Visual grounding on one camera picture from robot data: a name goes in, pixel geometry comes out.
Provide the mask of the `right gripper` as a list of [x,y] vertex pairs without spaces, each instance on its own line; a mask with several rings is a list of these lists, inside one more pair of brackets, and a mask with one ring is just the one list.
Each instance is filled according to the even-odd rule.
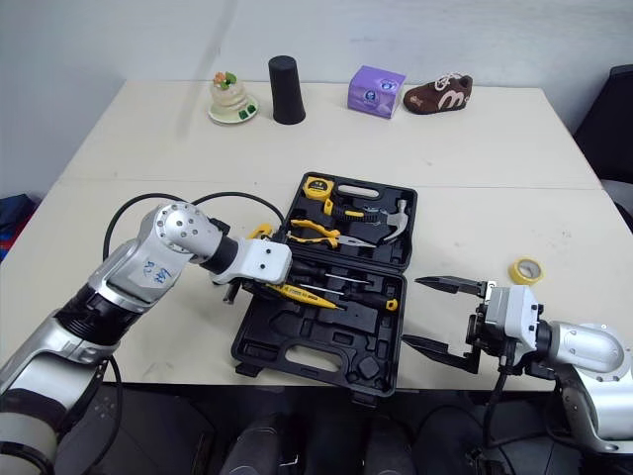
[[497,286],[495,281],[484,282],[485,290],[483,293],[479,293],[478,281],[456,276],[425,276],[416,278],[414,282],[446,293],[479,295],[483,302],[469,318],[466,343],[471,345],[471,349],[464,352],[461,356],[450,353],[447,343],[427,337],[404,334],[402,336],[404,343],[435,362],[458,368],[471,374],[479,372],[482,352],[488,356],[499,356],[500,340],[486,324],[486,315],[492,290]]

